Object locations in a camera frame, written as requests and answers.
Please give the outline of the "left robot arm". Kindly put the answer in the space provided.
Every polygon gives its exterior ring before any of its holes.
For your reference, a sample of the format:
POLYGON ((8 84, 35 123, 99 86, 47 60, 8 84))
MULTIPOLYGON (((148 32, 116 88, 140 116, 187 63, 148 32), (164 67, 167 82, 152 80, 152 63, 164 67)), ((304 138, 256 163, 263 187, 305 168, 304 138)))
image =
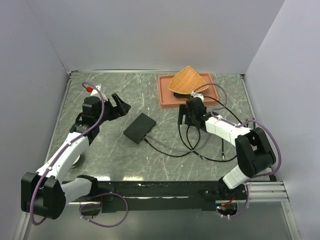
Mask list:
POLYGON ((57 152, 35 173, 24 174, 21 179, 23 212, 55 220, 66 204, 81 197, 87 201, 98 197, 99 184, 95 177, 79 175, 71 182, 63 181, 76 159, 99 134, 100 125, 125 116, 131 109, 116 93, 112 98, 116 105, 96 95, 86 97, 81 113, 57 152))

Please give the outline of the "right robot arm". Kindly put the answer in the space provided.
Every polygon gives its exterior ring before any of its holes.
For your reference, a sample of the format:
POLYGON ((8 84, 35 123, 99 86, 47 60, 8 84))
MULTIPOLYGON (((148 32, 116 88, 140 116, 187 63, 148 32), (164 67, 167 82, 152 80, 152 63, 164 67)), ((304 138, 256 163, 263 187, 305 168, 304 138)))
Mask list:
POLYGON ((246 127, 246 122, 235 124, 214 111, 208 112, 198 96, 179 106, 179 124, 183 116, 186 125, 216 135, 235 147, 237 165, 219 180, 218 193, 223 199, 232 198, 238 186, 254 177, 261 177, 262 171, 276 163, 276 155, 269 142, 275 139, 262 124, 255 128, 246 127))

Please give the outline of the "black network switch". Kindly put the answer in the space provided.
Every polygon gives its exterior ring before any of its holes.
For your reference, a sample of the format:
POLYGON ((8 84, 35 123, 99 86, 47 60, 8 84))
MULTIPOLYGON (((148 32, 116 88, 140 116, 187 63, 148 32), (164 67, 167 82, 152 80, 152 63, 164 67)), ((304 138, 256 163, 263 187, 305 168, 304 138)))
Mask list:
POLYGON ((135 144, 139 144, 156 125, 156 121, 141 113, 124 131, 123 134, 133 141, 135 144))

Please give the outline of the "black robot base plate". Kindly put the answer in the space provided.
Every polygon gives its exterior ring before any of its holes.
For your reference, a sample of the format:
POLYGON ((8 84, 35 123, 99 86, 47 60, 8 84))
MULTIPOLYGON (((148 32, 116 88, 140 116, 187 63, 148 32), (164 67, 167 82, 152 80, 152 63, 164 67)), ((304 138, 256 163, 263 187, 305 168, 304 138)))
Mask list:
POLYGON ((228 189, 221 181, 99 181, 92 196, 79 202, 97 202, 103 213, 117 211, 215 211, 216 203, 245 200, 243 184, 228 189))

